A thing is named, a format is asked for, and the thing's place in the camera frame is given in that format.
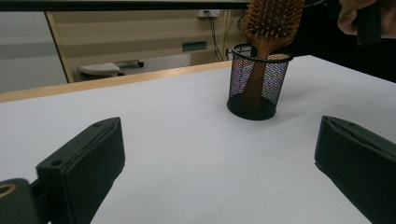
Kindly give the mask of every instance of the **hairbrush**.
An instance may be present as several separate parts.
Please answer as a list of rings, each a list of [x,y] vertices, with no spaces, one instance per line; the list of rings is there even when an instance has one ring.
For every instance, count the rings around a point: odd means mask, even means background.
[[[258,59],[268,59],[275,49],[287,46],[297,34],[304,0],[251,0],[245,13],[245,37],[257,50]],[[254,63],[241,96],[239,108],[254,113],[260,107],[264,68]]]

